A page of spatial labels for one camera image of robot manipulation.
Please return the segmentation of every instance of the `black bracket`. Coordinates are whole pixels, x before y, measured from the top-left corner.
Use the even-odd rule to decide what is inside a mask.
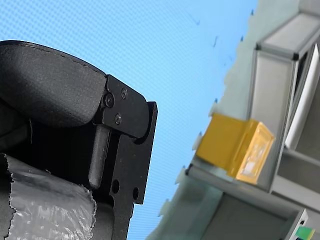
[[[144,202],[158,109],[115,77],[106,78],[91,122],[54,128],[32,121],[32,142],[8,154],[91,189],[97,202],[113,208],[112,240],[125,240],[133,204]]]

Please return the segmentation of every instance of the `gray panel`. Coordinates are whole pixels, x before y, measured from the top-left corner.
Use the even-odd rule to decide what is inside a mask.
[[[258,186],[269,191],[284,146],[298,64],[262,51],[256,51],[255,58],[249,117],[263,122],[276,137],[258,179]]]
[[[287,150],[282,155],[277,174],[320,193],[320,162],[316,159]]]
[[[300,0],[299,10],[301,12],[320,17],[320,1],[319,0]]]
[[[298,212],[302,210],[301,207],[268,194],[256,187],[223,180],[194,165],[189,167],[187,174],[194,179],[203,181],[210,186],[223,191],[225,194],[231,195],[257,208],[264,209],[281,218],[288,219],[292,215],[297,215]]]
[[[270,33],[258,46],[266,52],[292,59],[303,56],[320,34],[320,18],[298,13]]]
[[[308,112],[319,82],[319,75],[319,52],[318,45],[315,44],[307,54],[302,73],[300,77],[298,76],[300,79],[298,86],[296,86],[296,92],[294,93],[292,113],[290,115],[290,128],[285,140],[285,146],[292,150],[296,149],[306,123]]]
[[[314,98],[306,119],[296,150],[320,160],[320,84],[317,85]]]
[[[286,219],[224,195],[202,240],[279,240],[288,230]]]

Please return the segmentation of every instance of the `blue wall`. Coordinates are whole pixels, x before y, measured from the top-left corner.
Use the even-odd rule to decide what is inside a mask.
[[[192,159],[192,144],[224,92],[257,0],[55,0],[0,3],[0,40],[17,39],[84,59],[157,101],[144,205],[128,239],[144,239]]]

